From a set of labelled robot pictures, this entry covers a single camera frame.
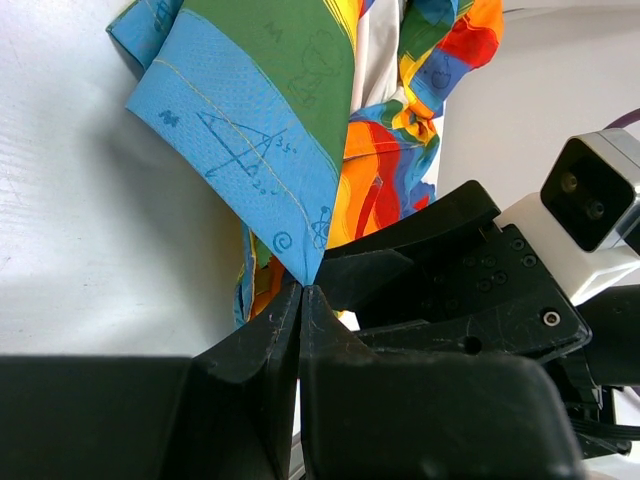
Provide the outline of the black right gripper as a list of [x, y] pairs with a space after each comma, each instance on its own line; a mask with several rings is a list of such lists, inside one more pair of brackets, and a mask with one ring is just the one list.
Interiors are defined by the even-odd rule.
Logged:
[[356, 336], [380, 353], [554, 360], [588, 344], [591, 329], [516, 226], [475, 235], [462, 251], [500, 213], [478, 181], [467, 181], [326, 250], [316, 285], [334, 309], [358, 310]]

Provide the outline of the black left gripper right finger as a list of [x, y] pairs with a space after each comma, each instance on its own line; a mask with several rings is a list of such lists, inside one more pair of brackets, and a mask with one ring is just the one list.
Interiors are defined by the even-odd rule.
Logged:
[[304, 290], [301, 438], [310, 479], [581, 479], [578, 441], [536, 362], [379, 356]]

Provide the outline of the rainbow striped jacket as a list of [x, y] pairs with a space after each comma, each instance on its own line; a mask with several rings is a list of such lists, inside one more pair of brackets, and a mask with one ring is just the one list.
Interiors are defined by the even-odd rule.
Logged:
[[499, 0], [135, 1], [107, 31], [143, 70], [127, 109], [242, 221], [243, 325], [326, 250], [434, 203], [436, 120], [504, 17]]

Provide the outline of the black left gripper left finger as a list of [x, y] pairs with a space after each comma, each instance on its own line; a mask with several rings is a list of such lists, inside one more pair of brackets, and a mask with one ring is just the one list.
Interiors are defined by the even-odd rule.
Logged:
[[284, 479], [289, 472], [302, 288], [194, 361], [192, 476]]

